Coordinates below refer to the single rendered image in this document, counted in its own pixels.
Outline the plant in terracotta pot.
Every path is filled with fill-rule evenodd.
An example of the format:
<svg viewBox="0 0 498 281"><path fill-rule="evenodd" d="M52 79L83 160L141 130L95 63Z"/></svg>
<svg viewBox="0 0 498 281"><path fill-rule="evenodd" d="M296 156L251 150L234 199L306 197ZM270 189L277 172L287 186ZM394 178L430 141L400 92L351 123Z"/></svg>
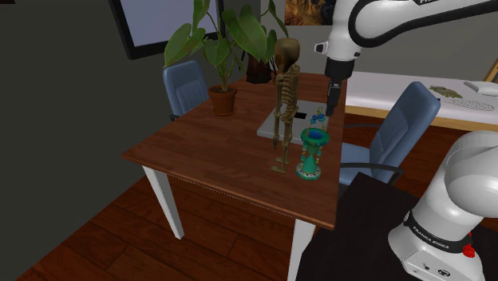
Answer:
<svg viewBox="0 0 498 281"><path fill-rule="evenodd" d="M266 30L253 15L249 5L243 6L239 15L233 10L225 10L218 22L224 23L230 39L221 35L216 27L217 40L206 38L206 30L200 27L200 21L209 15L210 0L193 0L192 22L183 24L173 33L164 49L164 68L186 55L202 50L205 59L218 70L220 84L207 92L214 105L214 113L228 116L235 111L235 94L237 89L229 87L229 78L234 65L243 66L237 53L242 50L252 55L257 61L268 62L274 55L277 35L274 30Z"/></svg>

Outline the blue office chair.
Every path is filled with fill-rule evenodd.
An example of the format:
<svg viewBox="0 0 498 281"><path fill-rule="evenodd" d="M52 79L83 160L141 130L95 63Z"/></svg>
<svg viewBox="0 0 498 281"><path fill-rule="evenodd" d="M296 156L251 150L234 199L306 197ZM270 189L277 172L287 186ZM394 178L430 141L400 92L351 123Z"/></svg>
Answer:
<svg viewBox="0 0 498 281"><path fill-rule="evenodd" d="M389 111L368 148L342 144L338 194L358 173L392 185L404 171L400 164L439 112L441 102L421 82L408 85Z"/></svg>
<svg viewBox="0 0 498 281"><path fill-rule="evenodd" d="M204 74L197 61L187 61L163 70L164 86L172 114L171 121L202 104L210 97Z"/></svg>

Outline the grey closed laptop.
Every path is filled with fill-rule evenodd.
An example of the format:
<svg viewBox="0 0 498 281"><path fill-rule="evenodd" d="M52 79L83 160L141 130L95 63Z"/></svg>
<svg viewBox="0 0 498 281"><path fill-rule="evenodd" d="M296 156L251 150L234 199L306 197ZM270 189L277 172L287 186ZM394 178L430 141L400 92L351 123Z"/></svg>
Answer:
<svg viewBox="0 0 498 281"><path fill-rule="evenodd" d="M327 128L329 117L325 115L326 103L319 103L313 101L298 100L297 102L298 110L294 115L294 120L292 124L292 144L302 144L301 134L304 129L316 128L320 129L322 125ZM311 123L313 115L318 115L318 110L322 109L322 114L324 115L324 121L316 121ZM257 130L257 135L259 137L266 137L273 139L275 132L275 109L268 115L267 119L261 124Z"/></svg>

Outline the teal hourglass-shaped vase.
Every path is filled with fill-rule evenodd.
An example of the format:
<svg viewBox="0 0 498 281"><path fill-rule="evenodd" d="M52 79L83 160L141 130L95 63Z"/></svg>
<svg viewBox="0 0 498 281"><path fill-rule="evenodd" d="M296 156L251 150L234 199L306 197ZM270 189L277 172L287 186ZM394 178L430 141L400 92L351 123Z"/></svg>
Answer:
<svg viewBox="0 0 498 281"><path fill-rule="evenodd" d="M301 132L302 153L296 166L297 175L303 180L317 180L321 176L318 166L323 147L329 143L330 136L324 124L326 115L318 107L310 119L310 126Z"/></svg>

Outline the brown wall picture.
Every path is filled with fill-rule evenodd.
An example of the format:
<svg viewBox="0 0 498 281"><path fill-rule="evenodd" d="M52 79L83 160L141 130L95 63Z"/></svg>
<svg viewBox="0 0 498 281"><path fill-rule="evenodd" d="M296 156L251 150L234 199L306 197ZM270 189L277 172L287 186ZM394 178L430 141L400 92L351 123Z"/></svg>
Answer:
<svg viewBox="0 0 498 281"><path fill-rule="evenodd" d="M331 26L337 0L286 0L286 26Z"/></svg>

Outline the white desk with wooden edge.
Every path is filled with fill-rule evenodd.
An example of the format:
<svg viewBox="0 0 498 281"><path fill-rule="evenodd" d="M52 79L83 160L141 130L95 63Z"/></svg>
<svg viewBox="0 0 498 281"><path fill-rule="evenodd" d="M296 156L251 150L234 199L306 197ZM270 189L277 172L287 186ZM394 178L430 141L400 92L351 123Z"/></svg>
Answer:
<svg viewBox="0 0 498 281"><path fill-rule="evenodd" d="M426 88L451 89L459 95L451 98L432 92L433 96L441 99L441 108L433 125L498 132L498 97L481 95L463 80L457 79L355 72L347 83L346 112L384 118L413 81L421 82Z"/></svg>

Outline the brown skeleton figure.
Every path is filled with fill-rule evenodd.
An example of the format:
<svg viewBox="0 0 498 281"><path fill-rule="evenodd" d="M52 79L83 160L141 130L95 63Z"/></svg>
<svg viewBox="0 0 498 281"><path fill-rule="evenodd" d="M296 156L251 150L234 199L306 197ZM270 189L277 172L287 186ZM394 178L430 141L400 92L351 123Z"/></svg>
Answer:
<svg viewBox="0 0 498 281"><path fill-rule="evenodd" d="M275 43L275 63L279 73L276 75L276 105L275 105L275 123L273 134L273 147L278 148L279 143L279 125L284 124L283 134L283 155L275 160L280 163L279 166L271 166L275 172L286 173L286 165L289 161L289 144L292 140L292 126L294 115L297 113L298 106L298 83L300 67L296 64L300 55L300 45L297 39L280 38Z"/></svg>

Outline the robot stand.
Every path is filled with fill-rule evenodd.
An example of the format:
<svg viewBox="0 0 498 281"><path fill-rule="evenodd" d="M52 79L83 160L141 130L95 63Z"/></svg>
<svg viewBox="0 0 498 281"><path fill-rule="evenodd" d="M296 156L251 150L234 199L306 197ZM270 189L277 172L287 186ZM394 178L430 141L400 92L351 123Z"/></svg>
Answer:
<svg viewBox="0 0 498 281"><path fill-rule="evenodd" d="M338 201L336 228L321 229L303 252L296 281L423 281L405 271L388 234L419 199L359 173ZM485 281L498 281L498 227L476 225L472 247Z"/></svg>

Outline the wooden table with white legs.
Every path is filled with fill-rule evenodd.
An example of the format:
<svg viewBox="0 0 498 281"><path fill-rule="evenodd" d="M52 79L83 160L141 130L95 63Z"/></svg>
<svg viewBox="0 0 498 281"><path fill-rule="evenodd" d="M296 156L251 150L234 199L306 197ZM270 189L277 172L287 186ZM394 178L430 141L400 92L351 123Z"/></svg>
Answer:
<svg viewBox="0 0 498 281"><path fill-rule="evenodd" d="M122 156L143 166L160 206L176 238L184 235L170 180L193 183L290 216L295 220L287 281L295 281L302 253L315 228L334 229L337 215L338 178L341 163L346 90L330 118L319 166L318 180L303 180L296 174L302 149L289 147L287 172L271 171L275 150L269 138L256 132L275 107L275 86L253 85L244 79L234 86L234 114L213 113L211 101L195 107L131 147Z"/></svg>

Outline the plant in dark pot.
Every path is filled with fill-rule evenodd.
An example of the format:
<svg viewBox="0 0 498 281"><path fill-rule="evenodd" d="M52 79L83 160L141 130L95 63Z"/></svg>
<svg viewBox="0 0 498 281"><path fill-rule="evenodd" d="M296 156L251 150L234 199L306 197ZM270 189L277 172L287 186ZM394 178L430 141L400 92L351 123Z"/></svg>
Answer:
<svg viewBox="0 0 498 281"><path fill-rule="evenodd" d="M244 59L245 55L248 56L247 82L253 84L268 83L272 78L272 74L277 73L275 65L277 33L275 30L267 30L265 26L259 23L259 19L266 14L273 17L285 37L289 38L284 21L277 15L274 0L268 0L267 10L258 18L255 18L252 12L249 12L249 15L254 18L254 21L250 22L250 31L247 33L250 41L240 44L240 48L243 49L241 59Z"/></svg>

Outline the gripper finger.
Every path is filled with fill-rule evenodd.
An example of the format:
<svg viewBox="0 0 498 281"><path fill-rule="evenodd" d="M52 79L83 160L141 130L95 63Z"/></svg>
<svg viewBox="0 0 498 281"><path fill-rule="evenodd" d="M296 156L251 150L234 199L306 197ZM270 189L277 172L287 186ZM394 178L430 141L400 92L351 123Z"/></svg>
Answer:
<svg viewBox="0 0 498 281"><path fill-rule="evenodd" d="M341 95L342 83L340 81L330 80L327 90L326 100L326 116L330 117L334 114L334 110L338 105L338 99Z"/></svg>

